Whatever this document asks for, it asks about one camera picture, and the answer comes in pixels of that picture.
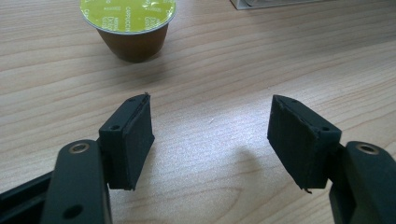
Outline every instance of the table surface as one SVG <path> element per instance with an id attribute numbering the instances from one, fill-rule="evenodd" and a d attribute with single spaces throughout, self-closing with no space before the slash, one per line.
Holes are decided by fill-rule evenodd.
<path id="1" fill-rule="evenodd" d="M 177 1 L 161 52 L 127 63 L 78 1 L 2 0 L 0 87 L 0 192 L 148 92 L 156 139 L 136 191 L 111 190 L 114 223 L 333 223 L 331 183 L 300 190 L 266 139 L 272 96 L 396 158 L 396 4 Z"/>

